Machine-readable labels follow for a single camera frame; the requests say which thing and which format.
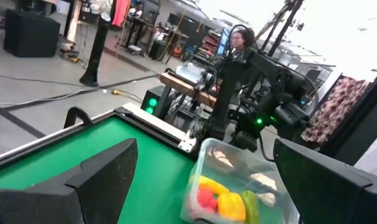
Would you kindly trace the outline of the white garlic bulb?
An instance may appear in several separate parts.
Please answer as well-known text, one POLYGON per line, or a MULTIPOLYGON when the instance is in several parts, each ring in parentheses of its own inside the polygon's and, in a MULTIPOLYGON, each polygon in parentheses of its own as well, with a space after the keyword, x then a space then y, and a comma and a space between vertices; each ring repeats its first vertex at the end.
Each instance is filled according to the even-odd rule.
POLYGON ((276 196, 273 193, 263 193, 258 195, 258 199, 268 207, 273 207, 276 204, 276 196))

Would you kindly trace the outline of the wooden workbench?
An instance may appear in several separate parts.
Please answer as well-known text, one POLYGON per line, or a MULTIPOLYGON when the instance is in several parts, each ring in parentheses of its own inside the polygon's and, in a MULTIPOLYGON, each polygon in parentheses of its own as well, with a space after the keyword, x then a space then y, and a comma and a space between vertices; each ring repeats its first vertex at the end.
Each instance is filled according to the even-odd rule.
POLYGON ((182 81, 179 78, 174 77, 168 73, 161 73, 159 75, 159 80, 166 86, 171 87, 191 98, 195 98, 200 103, 203 103, 211 108, 214 107, 216 103, 216 97, 209 95, 205 91, 196 93, 194 87, 191 84, 186 83, 185 81, 182 81))

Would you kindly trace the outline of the green table mat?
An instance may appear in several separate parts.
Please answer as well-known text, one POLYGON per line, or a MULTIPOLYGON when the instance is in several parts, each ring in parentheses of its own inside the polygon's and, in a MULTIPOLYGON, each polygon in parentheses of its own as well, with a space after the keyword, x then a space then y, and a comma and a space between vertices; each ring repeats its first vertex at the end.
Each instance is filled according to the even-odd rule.
POLYGON ((137 141, 138 160, 118 224, 186 224, 180 209, 193 161, 118 118, 70 134, 1 170, 0 189, 25 189, 128 138, 137 141))

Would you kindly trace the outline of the red round tomato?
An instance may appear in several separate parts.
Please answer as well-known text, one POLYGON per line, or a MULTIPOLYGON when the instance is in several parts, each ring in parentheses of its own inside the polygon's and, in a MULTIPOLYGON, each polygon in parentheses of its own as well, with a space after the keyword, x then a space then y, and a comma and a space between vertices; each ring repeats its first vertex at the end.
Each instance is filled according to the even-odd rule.
POLYGON ((204 189, 203 187, 197 189, 197 203, 200 208, 210 213, 215 213, 217 210, 217 199, 214 198, 210 190, 204 189))

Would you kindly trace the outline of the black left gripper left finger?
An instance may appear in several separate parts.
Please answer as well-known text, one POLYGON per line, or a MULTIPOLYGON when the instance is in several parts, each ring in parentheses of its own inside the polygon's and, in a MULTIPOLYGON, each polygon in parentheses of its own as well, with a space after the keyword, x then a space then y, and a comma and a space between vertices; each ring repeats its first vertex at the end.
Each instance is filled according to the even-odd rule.
POLYGON ((0 224, 117 224, 137 159, 130 138, 30 187, 0 189, 0 224))

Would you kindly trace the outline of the black box with green lights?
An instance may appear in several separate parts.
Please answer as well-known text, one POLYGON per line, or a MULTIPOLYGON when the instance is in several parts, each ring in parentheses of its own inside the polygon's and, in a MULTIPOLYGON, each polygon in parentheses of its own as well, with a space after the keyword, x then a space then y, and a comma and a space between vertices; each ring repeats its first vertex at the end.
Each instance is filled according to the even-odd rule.
POLYGON ((142 101, 141 109, 160 119, 165 119, 175 96, 174 89, 167 86, 169 95, 165 101, 161 102, 165 87, 165 85, 159 85, 148 89, 142 101))

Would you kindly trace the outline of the light green cucumber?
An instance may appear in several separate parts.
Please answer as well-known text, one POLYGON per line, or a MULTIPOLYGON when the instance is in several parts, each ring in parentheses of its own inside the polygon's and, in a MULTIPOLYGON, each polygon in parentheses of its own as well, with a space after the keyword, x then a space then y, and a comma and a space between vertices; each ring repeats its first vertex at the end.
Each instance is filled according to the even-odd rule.
POLYGON ((246 212, 245 224, 260 224, 258 195, 250 190, 244 190, 241 198, 246 212))

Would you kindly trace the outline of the yellow bell pepper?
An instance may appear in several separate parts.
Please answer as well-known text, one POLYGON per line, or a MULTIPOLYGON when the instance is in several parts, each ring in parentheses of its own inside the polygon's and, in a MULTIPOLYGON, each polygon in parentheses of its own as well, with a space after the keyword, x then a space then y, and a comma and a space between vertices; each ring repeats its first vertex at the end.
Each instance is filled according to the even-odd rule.
POLYGON ((217 198, 218 214, 229 220, 243 222, 246 210, 241 196, 235 192, 222 193, 217 198))

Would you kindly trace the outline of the black floor tape strip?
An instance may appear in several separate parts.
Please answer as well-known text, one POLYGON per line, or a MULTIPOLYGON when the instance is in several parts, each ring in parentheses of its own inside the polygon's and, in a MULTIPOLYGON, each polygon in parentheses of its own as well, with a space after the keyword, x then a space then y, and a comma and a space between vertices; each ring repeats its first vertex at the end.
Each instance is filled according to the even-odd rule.
POLYGON ((158 77, 158 76, 159 76, 159 74, 155 73, 153 75, 149 75, 149 76, 146 76, 146 77, 135 78, 135 79, 132 79, 132 80, 127 80, 127 81, 123 81, 123 82, 117 82, 117 83, 113 83, 113 84, 109 84, 109 85, 105 85, 105 86, 99 86, 98 89, 111 89, 111 88, 119 86, 119 85, 125 85, 125 84, 129 84, 129 83, 134 83, 134 82, 138 82, 138 81, 141 81, 141 80, 146 80, 146 79, 154 78, 154 77, 158 77))
POLYGON ((35 136, 36 138, 45 137, 44 133, 40 132, 38 129, 35 129, 30 124, 24 122, 23 120, 19 119, 18 117, 14 116, 10 112, 8 112, 8 110, 6 110, 4 108, 1 108, 1 107, 0 107, 0 116, 2 116, 3 118, 7 119, 11 123, 15 124, 19 128, 23 129, 27 133, 35 136))

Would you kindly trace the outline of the black table frame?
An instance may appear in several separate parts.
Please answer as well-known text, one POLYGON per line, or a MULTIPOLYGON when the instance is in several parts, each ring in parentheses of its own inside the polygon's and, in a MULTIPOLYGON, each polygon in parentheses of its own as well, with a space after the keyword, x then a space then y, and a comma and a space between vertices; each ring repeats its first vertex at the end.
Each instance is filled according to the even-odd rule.
POLYGON ((171 126, 149 113, 146 113, 132 103, 126 103, 119 108, 92 117, 91 120, 93 124, 90 126, 85 126, 82 120, 77 119, 75 125, 69 128, 63 128, 57 132, 46 135, 45 137, 0 154, 0 170, 38 154, 48 149, 50 146, 64 141, 75 134, 79 134, 89 128, 98 126, 100 123, 110 118, 119 119, 122 123, 132 126, 134 129, 143 132, 166 146, 169 146, 193 161, 196 161, 198 158, 198 153, 194 150, 196 140, 189 139, 187 137, 189 135, 188 133, 171 126))

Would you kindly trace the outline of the clear plastic container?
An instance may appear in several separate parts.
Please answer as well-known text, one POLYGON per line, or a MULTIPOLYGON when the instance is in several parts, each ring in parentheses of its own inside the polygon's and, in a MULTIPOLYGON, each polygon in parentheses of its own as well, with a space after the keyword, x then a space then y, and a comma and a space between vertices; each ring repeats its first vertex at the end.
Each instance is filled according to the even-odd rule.
POLYGON ((273 193, 276 204, 268 207, 260 199, 260 224, 299 224, 299 214, 284 186, 276 165, 259 159, 255 154, 241 150, 217 139, 202 142, 198 159, 188 179, 186 195, 180 212, 182 220, 190 224, 245 224, 223 218, 200 208, 197 203, 198 180, 205 176, 224 185, 240 196, 244 190, 257 195, 273 193))

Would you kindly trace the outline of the computer monitor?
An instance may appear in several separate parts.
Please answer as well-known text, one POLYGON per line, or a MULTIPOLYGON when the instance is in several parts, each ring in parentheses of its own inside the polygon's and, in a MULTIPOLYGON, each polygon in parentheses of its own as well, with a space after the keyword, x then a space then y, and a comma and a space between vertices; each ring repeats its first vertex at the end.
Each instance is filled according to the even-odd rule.
POLYGON ((222 56, 225 52, 226 45, 229 41, 229 34, 230 34, 230 28, 224 27, 222 32, 220 33, 220 41, 217 47, 217 50, 215 52, 216 56, 222 56))

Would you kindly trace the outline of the black table clamp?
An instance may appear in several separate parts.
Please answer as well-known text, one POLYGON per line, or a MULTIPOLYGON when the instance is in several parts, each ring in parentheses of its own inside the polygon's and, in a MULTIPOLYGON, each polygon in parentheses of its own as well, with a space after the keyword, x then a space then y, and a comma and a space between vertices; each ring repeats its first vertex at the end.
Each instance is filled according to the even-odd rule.
POLYGON ((65 124, 63 128, 65 129, 75 125, 77 119, 82 120, 85 126, 90 126, 93 124, 91 118, 85 111, 83 111, 81 108, 74 106, 67 111, 67 116, 65 118, 65 124))

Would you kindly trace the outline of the red hanging cloth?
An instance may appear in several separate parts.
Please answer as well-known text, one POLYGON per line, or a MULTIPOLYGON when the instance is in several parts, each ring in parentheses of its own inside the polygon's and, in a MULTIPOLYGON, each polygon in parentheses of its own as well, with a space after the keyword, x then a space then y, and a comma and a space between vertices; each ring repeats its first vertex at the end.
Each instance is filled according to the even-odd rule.
POLYGON ((112 25, 120 26, 130 9, 131 0, 114 0, 114 14, 113 14, 113 21, 112 25))

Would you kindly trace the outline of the black rig post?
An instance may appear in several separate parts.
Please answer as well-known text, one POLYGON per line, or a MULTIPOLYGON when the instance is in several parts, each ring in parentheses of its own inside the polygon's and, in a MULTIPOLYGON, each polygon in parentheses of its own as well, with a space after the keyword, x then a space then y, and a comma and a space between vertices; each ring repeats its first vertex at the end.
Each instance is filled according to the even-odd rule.
POLYGON ((265 41, 263 42, 262 46, 258 47, 258 51, 263 53, 266 49, 267 44, 270 41, 274 31, 276 30, 278 24, 282 21, 283 17, 285 16, 286 12, 291 12, 288 18, 285 20, 285 24, 281 28, 280 32, 278 33, 277 37, 275 38, 270 50, 267 53, 267 56, 272 57, 279 47, 282 38, 284 37, 288 27, 294 20, 294 16, 296 15, 297 11, 301 8, 304 0, 284 0, 284 6, 278 11, 278 13, 265 25, 263 28, 256 34, 255 39, 259 40, 259 38, 265 34, 268 30, 269 34, 266 37, 265 41))

